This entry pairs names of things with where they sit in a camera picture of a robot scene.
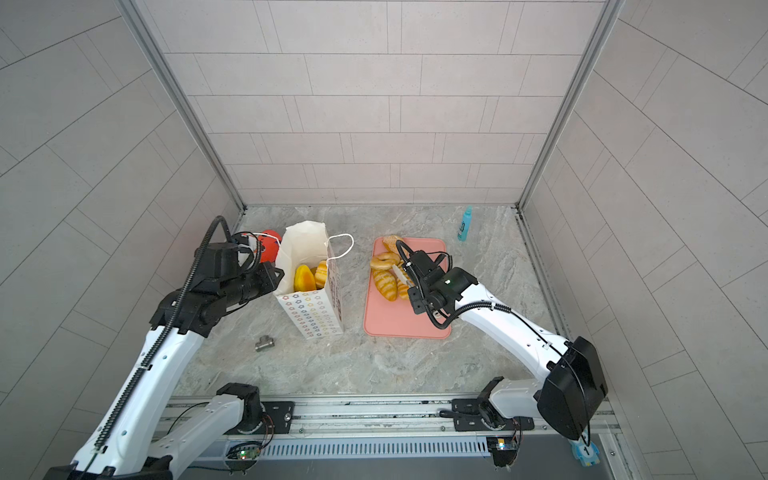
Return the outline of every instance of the cable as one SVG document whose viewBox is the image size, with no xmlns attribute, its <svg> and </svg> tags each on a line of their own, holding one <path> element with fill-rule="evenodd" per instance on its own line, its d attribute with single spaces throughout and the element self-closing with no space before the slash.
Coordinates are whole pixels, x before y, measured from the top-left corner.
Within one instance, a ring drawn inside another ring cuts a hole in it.
<svg viewBox="0 0 768 480">
<path fill-rule="evenodd" d="M 213 237 L 214 232 L 216 231 L 216 227 L 218 227 L 219 224 L 221 224 L 221 227 L 224 230 L 224 236 L 227 238 L 227 242 L 232 242 L 232 234 L 230 233 L 230 228 L 227 226 L 227 220 L 224 219 L 224 217 L 221 215 L 217 215 L 216 218 L 214 218 L 214 221 L 210 223 L 205 236 L 203 236 L 203 240 L 200 242 L 200 248 L 198 248 L 195 252 L 194 261 L 192 262 L 192 267 L 187 274 L 187 279 L 184 281 L 184 285 L 181 287 L 181 290 L 176 297 L 176 307 L 174 308 L 174 311 L 170 315 L 170 318 L 166 321 L 165 326 L 163 326 L 160 335 L 157 336 L 154 344 L 144 356 L 141 364 L 131 376 L 131 379 L 128 380 L 125 390 L 123 390 L 120 398 L 115 403 L 114 409 L 107 418 L 107 421 L 104 423 L 104 428 L 99 433 L 98 438 L 96 438 L 96 442 L 94 442 L 94 447 L 96 449 L 101 449 L 106 444 L 110 434 L 112 433 L 114 424 L 120 418 L 120 414 L 123 412 L 123 408 L 125 407 L 128 399 L 131 397 L 131 394 L 136 389 L 139 380 L 141 380 L 144 372 L 149 370 L 150 366 L 152 365 L 154 356 L 157 354 L 157 351 L 160 349 L 160 347 L 163 346 L 163 342 L 168 337 L 170 331 L 174 328 L 174 323 L 176 322 L 176 318 L 178 318 L 179 313 L 181 312 L 184 299 L 187 298 L 187 293 L 189 293 L 190 289 L 192 288 L 192 281 L 194 280 L 195 273 L 197 273 L 197 268 L 200 266 L 200 262 L 203 260 L 203 254 L 207 250 L 208 245 L 210 244 L 210 239 Z"/>
<path fill-rule="evenodd" d="M 192 405 L 190 408 L 188 408 L 188 409 L 184 410 L 182 413 L 180 413 L 180 414 L 179 414 L 179 416 L 178 416 L 178 417 L 176 417 L 176 419 L 174 420 L 174 422 L 170 424 L 170 428 L 169 428 L 169 429 L 168 429 L 168 431 L 165 433 L 165 435 L 168 435 L 168 434 L 170 433 L 170 431 L 174 429 L 174 425 L 176 425 L 176 422 L 178 422 L 178 421 L 179 421 L 179 419 L 181 418 L 181 416 L 182 416 L 183 414 L 185 414 L 185 413 L 189 412 L 191 409 L 193 409 L 193 408 L 195 408 L 195 407 L 199 407 L 199 406 L 201 406 L 201 405 L 208 405 L 208 402 L 200 402 L 200 403 L 195 403 L 195 404 L 194 404 L 194 405 Z"/>
</svg>

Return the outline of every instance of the gray tile wall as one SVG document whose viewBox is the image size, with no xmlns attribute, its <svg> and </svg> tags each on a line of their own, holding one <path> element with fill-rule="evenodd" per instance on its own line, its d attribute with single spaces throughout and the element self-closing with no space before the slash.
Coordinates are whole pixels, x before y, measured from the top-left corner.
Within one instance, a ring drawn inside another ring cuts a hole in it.
<svg viewBox="0 0 768 480">
<path fill-rule="evenodd" d="M 221 213 L 112 2 L 0 2 L 1 477 L 69 463 Z"/>
<path fill-rule="evenodd" d="M 627 0 L 525 208 L 645 478 L 768 474 L 766 31 Z"/>
<path fill-rule="evenodd" d="M 510 204 L 602 2 L 138 6 L 247 203 Z"/>
</svg>

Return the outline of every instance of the pink cutting board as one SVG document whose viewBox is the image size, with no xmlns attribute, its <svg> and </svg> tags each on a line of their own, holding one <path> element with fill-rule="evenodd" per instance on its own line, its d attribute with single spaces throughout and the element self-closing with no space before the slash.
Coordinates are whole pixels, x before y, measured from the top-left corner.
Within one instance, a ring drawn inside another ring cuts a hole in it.
<svg viewBox="0 0 768 480">
<path fill-rule="evenodd" d="M 373 243 L 373 254 L 378 255 L 387 251 L 379 237 Z M 403 238 L 414 251 L 425 252 L 445 251 L 445 242 L 436 238 Z M 448 261 L 440 264 L 442 269 L 448 268 Z M 366 299 L 366 315 L 362 327 L 373 336 L 404 336 L 417 339 L 444 339 L 451 334 L 451 327 L 440 330 L 432 325 L 426 313 L 416 315 L 408 300 L 399 298 L 390 302 L 376 289 L 373 275 L 368 279 L 368 298 Z"/>
</svg>

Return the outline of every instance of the wall tile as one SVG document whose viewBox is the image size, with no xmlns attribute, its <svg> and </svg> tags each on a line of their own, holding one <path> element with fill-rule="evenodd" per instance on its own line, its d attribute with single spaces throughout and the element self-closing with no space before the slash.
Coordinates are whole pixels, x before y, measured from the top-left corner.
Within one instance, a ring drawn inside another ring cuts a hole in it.
<svg viewBox="0 0 768 480">
<path fill-rule="evenodd" d="M 585 248 L 605 225 L 605 220 L 567 164 L 563 166 L 558 181 L 554 183 L 552 194 L 571 225 L 579 246 Z"/>
<path fill-rule="evenodd" d="M 686 475 L 694 473 L 682 450 L 646 453 L 644 456 L 650 472 L 654 475 Z"/>
<path fill-rule="evenodd" d="M 683 246 L 616 160 L 608 161 L 589 194 L 640 276 L 648 275 Z"/>
<path fill-rule="evenodd" d="M 242 188 L 308 188 L 300 165 L 233 165 Z"/>
<path fill-rule="evenodd" d="M 768 228 L 661 130 L 627 172 L 719 285 L 768 260 Z"/>
<path fill-rule="evenodd" d="M 387 53 L 402 53 L 402 2 L 387 2 Z"/>
<path fill-rule="evenodd" d="M 558 113 L 560 97 L 501 97 L 491 131 L 545 134 Z"/>
<path fill-rule="evenodd" d="M 118 16 L 114 4 L 101 0 L 11 0 L 0 5 L 0 28 L 30 55 Z"/>
<path fill-rule="evenodd" d="M 664 54 L 661 55 L 661 60 L 656 64 L 656 67 L 640 89 L 640 93 L 632 101 L 637 108 L 641 110 L 645 108 L 645 104 L 650 100 L 650 96 L 659 88 L 659 84 L 667 76 L 667 72 L 672 68 L 677 57 L 679 57 L 679 54 L 671 48 L 667 48 L 664 51 Z"/>
<path fill-rule="evenodd" d="M 515 204 L 520 201 L 522 188 L 489 188 L 485 198 L 487 204 Z"/>
<path fill-rule="evenodd" d="M 164 57 L 185 94 L 212 94 L 194 53 L 166 53 Z"/>
<path fill-rule="evenodd" d="M 358 164 L 432 163 L 435 134 L 352 134 Z"/>
<path fill-rule="evenodd" d="M 421 94 L 517 95 L 529 59 L 527 55 L 424 55 Z"/>
<path fill-rule="evenodd" d="M 103 231 L 77 208 L 67 215 L 65 222 L 106 253 L 113 254 L 118 248 L 119 243 L 109 233 Z"/>
<path fill-rule="evenodd" d="M 683 350 L 616 237 L 608 239 L 589 265 L 641 367 Z"/>
<path fill-rule="evenodd" d="M 616 320 L 614 311 L 611 310 L 609 306 L 606 306 L 600 312 L 598 312 L 597 315 L 593 316 L 587 321 L 587 328 L 589 329 L 589 333 L 594 335 L 595 333 L 600 331 L 600 329 L 602 329 L 607 324 L 613 322 L 614 320 Z"/>
<path fill-rule="evenodd" d="M 46 146 L 0 177 L 0 230 L 5 279 L 91 188 Z"/>
<path fill-rule="evenodd" d="M 214 95 L 309 95 L 303 55 L 198 53 Z"/>
<path fill-rule="evenodd" d="M 634 100 L 667 47 L 624 22 L 616 22 L 594 70 Z"/>
<path fill-rule="evenodd" d="M 654 393 L 698 478 L 760 478 L 749 452 L 701 375 L 693 372 L 661 383 L 654 387 Z M 702 448 L 711 442 L 721 445 L 717 455 Z"/>
<path fill-rule="evenodd" d="M 412 204 L 412 188 L 336 188 L 338 204 Z"/>
<path fill-rule="evenodd" d="M 173 239 L 154 217 L 143 214 L 75 309 L 119 330 Z"/>
<path fill-rule="evenodd" d="M 29 477 L 30 480 L 39 480 L 45 477 L 50 467 L 68 465 L 79 448 L 88 441 L 91 433 L 69 432 L 59 430 L 45 450 L 43 457 Z"/>
<path fill-rule="evenodd" d="M 592 188 L 592 184 L 594 184 L 594 181 L 598 178 L 598 175 L 603 171 L 605 165 L 611 158 L 613 158 L 613 156 L 611 156 L 611 152 L 608 151 L 607 148 L 604 148 L 598 159 L 592 165 L 592 168 L 589 169 L 587 176 L 581 182 L 581 184 L 584 185 L 584 188 L 587 190 Z"/>
<path fill-rule="evenodd" d="M 445 164 L 511 164 L 518 153 L 520 134 L 447 134 Z"/>
<path fill-rule="evenodd" d="M 497 2 L 404 2 L 402 52 L 495 54 L 507 10 Z"/>
<path fill-rule="evenodd" d="M 88 37 L 87 32 L 83 32 L 80 35 L 73 37 L 72 40 L 74 40 L 74 43 L 78 45 L 83 54 L 88 58 L 88 61 L 93 65 L 93 68 L 96 69 L 101 80 L 104 80 L 104 83 L 107 84 L 110 90 L 112 90 L 112 93 L 123 88 L 123 84 L 120 83 L 117 75 L 114 74 L 112 68 L 110 68 L 109 64 L 104 60 L 104 57 L 101 56 L 99 50 L 96 49 L 96 45 L 94 45 L 94 42 Z"/>
<path fill-rule="evenodd" d="M 653 122 L 594 72 L 579 97 L 576 112 L 622 167 L 654 129 Z"/>
<path fill-rule="evenodd" d="M 262 134 L 274 164 L 343 164 L 338 134 Z"/>
<path fill-rule="evenodd" d="M 500 55 L 512 53 L 512 46 L 515 44 L 515 37 L 518 34 L 518 26 L 520 25 L 520 16 L 523 13 L 523 5 L 525 4 L 517 2 L 510 2 L 508 4 L 502 39 L 498 43 L 497 53 Z"/>
<path fill-rule="evenodd" d="M 0 145 L 23 159 L 111 93 L 74 41 L 3 68 Z"/>
<path fill-rule="evenodd" d="M 11 392 L 108 258 L 62 223 L 0 286 L 0 391 Z"/>
<path fill-rule="evenodd" d="M 387 164 L 315 165 L 314 167 L 317 186 L 320 188 L 389 187 L 389 165 Z"/>
<path fill-rule="evenodd" d="M 485 99 L 483 97 L 403 97 L 400 107 L 404 132 L 474 133 L 480 128 Z"/>
<path fill-rule="evenodd" d="M 293 131 L 281 97 L 195 98 L 214 133 Z"/>
<path fill-rule="evenodd" d="M 584 180 L 602 153 L 603 144 L 574 112 L 558 140 L 558 148 L 578 179 Z"/>
<path fill-rule="evenodd" d="M 162 120 L 147 89 L 135 81 L 66 127 L 48 146 L 95 187 Z"/>
<path fill-rule="evenodd" d="M 632 349 L 619 324 L 612 322 L 595 333 L 594 342 L 603 366 L 611 377 L 614 387 L 611 394 L 617 395 L 621 401 L 641 451 L 679 449 L 672 428 L 632 355 Z"/>
<path fill-rule="evenodd" d="M 165 119 L 156 132 L 179 165 L 185 162 L 197 146 L 178 112 Z"/>
<path fill-rule="evenodd" d="M 682 247 L 643 277 L 643 281 L 648 289 L 654 292 L 694 263 L 696 263 L 696 257 L 688 250 L 688 247 Z"/>
<path fill-rule="evenodd" d="M 250 134 L 210 134 L 208 137 L 224 164 L 264 163 Z"/>
<path fill-rule="evenodd" d="M 580 55 L 531 55 L 520 95 L 565 95 Z"/>
<path fill-rule="evenodd" d="M 389 131 L 387 97 L 296 97 L 307 132 Z"/>
<path fill-rule="evenodd" d="M 58 329 L 0 405 L 2 448 L 15 458 L 3 468 L 9 478 L 27 478 L 41 454 L 30 444 L 47 445 L 107 351 L 88 339 Z M 51 390 L 56 401 L 50 401 Z"/>
<path fill-rule="evenodd" d="M 158 205 L 157 202 L 152 202 L 151 204 L 149 204 L 149 207 L 147 208 L 147 212 L 149 212 L 152 215 L 152 217 L 155 218 L 155 220 L 160 222 L 160 225 L 162 225 L 163 228 L 167 230 L 172 237 L 175 238 L 176 235 L 179 234 L 179 230 L 181 230 L 181 228 L 179 228 L 179 226 L 176 225 L 176 223 L 170 219 L 168 214 L 166 214 L 165 211 L 162 208 L 160 208 L 160 205 Z"/>
<path fill-rule="evenodd" d="M 728 77 L 728 81 L 738 88 L 745 88 L 768 64 L 768 35 L 763 34 L 750 53 Z"/>
<path fill-rule="evenodd" d="M 101 325 L 99 322 L 89 319 L 85 315 L 72 310 L 64 322 L 61 324 L 61 328 L 69 330 L 72 333 L 77 333 L 79 336 L 87 338 L 99 345 L 109 346 L 112 344 L 114 338 L 118 335 L 113 329 L 107 328 Z"/>
<path fill-rule="evenodd" d="M 123 85 L 150 69 L 149 62 L 122 18 L 89 30 L 88 37 Z"/>
<path fill-rule="evenodd" d="M 748 443 L 745 446 L 760 471 L 768 472 L 768 442 Z"/>
<path fill-rule="evenodd" d="M 581 55 L 601 8 L 590 2 L 526 3 L 512 53 Z"/>
<path fill-rule="evenodd" d="M 306 67 L 315 95 L 418 95 L 422 59 L 418 55 L 306 55 Z"/>
<path fill-rule="evenodd" d="M 768 343 L 768 263 L 723 287 L 723 292 L 764 343 Z"/>
<path fill-rule="evenodd" d="M 167 117 L 168 115 L 174 113 L 176 110 L 176 105 L 174 105 L 174 102 L 168 96 L 168 93 L 165 91 L 165 87 L 163 87 L 163 85 L 160 83 L 160 79 L 157 78 L 154 70 L 150 70 L 147 73 L 141 75 L 140 79 L 141 83 L 144 85 L 144 88 L 146 88 L 149 92 L 149 95 L 152 96 L 154 103 L 157 104 L 157 108 L 160 108 L 160 112 L 162 112 L 163 116 Z"/>
<path fill-rule="evenodd" d="M 727 78 L 765 33 L 765 18 L 768 5 L 750 0 L 654 2 L 639 29 Z"/>
<path fill-rule="evenodd" d="M 85 410 L 72 409 L 69 411 L 64 423 L 61 424 L 61 430 L 68 430 L 69 432 L 80 432 L 90 435 L 98 427 L 103 416 L 98 413 L 86 412 Z M 78 448 L 85 442 L 78 443 Z"/>
<path fill-rule="evenodd" d="M 739 437 L 765 440 L 768 417 L 754 415 L 752 406 L 754 399 L 768 398 L 768 385 L 760 381 L 768 349 L 699 263 L 654 297 Z"/>
<path fill-rule="evenodd" d="M 184 225 L 214 177 L 208 160 L 200 150 L 195 150 L 160 190 L 155 201 L 176 225 Z"/>
<path fill-rule="evenodd" d="M 170 52 L 266 52 L 252 2 L 161 0 L 147 7 Z"/>
<path fill-rule="evenodd" d="M 329 205 L 336 203 L 331 188 L 265 188 L 260 191 L 265 204 Z"/>
<path fill-rule="evenodd" d="M 533 194 L 531 202 L 536 205 L 536 210 L 541 218 L 541 224 L 546 231 L 554 227 L 554 223 L 562 216 L 558 202 L 555 201 L 552 192 L 545 182 L 539 181 Z"/>
<path fill-rule="evenodd" d="M 591 319 L 608 303 L 568 225 L 552 240 L 552 247 L 558 255 L 582 316 L 587 320 Z"/>
<path fill-rule="evenodd" d="M 6 64 L 11 64 L 24 58 L 22 51 L 16 45 L 13 45 L 11 39 L 2 31 L 0 31 L 0 58 Z"/>
<path fill-rule="evenodd" d="M 122 241 L 172 173 L 148 141 L 133 149 L 78 209 L 112 238 Z"/>
<path fill-rule="evenodd" d="M 600 231 L 594 236 L 594 238 L 590 240 L 589 243 L 587 243 L 587 246 L 584 247 L 584 250 L 583 250 L 584 257 L 587 260 L 591 259 L 592 256 L 595 254 L 595 252 L 597 252 L 600 249 L 600 247 L 602 247 L 603 244 L 607 242 L 609 238 L 611 238 L 613 234 L 614 233 L 611 231 L 611 228 L 606 223 L 600 229 Z"/>
<path fill-rule="evenodd" d="M 141 294 L 118 337 L 82 389 L 82 394 L 74 404 L 76 409 L 107 413 L 141 353 L 144 337 L 149 331 L 149 319 L 162 299 L 162 295 L 152 288 L 147 288 Z"/>
<path fill-rule="evenodd" d="M 523 188 L 531 174 L 531 165 L 483 164 L 476 187 Z"/>
<path fill-rule="evenodd" d="M 386 53 L 385 2 L 271 2 L 283 53 Z"/>
<path fill-rule="evenodd" d="M 493 117 L 496 115 L 496 105 L 498 105 L 498 97 L 486 97 L 485 108 L 482 112 L 482 119 L 480 120 L 480 130 L 478 133 L 487 134 L 491 131 L 491 125 L 493 124 Z"/>
<path fill-rule="evenodd" d="M 431 184 L 441 187 L 464 187 L 468 175 L 468 164 L 403 164 L 400 187 L 423 187 L 427 178 Z"/>
<path fill-rule="evenodd" d="M 643 110 L 738 198 L 768 178 L 768 105 L 692 61 L 678 58 Z"/>
<path fill-rule="evenodd" d="M 650 383 L 651 386 L 658 385 L 667 380 L 676 379 L 679 376 L 695 371 L 696 366 L 690 361 L 690 357 L 685 351 L 675 353 L 674 355 L 659 360 L 643 369 L 645 378 L 648 379 L 648 383 Z"/>
<path fill-rule="evenodd" d="M 416 204 L 483 204 L 488 196 L 487 188 L 415 188 Z"/>
</svg>

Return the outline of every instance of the vent grille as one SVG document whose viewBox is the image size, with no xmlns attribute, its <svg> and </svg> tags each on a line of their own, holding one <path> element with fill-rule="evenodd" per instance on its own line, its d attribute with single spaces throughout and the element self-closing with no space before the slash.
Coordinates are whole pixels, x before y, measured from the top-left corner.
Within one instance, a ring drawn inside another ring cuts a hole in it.
<svg viewBox="0 0 768 480">
<path fill-rule="evenodd" d="M 488 456 L 482 437 L 424 437 L 410 439 L 291 439 L 276 440 L 261 453 L 262 460 L 385 457 Z"/>
</svg>

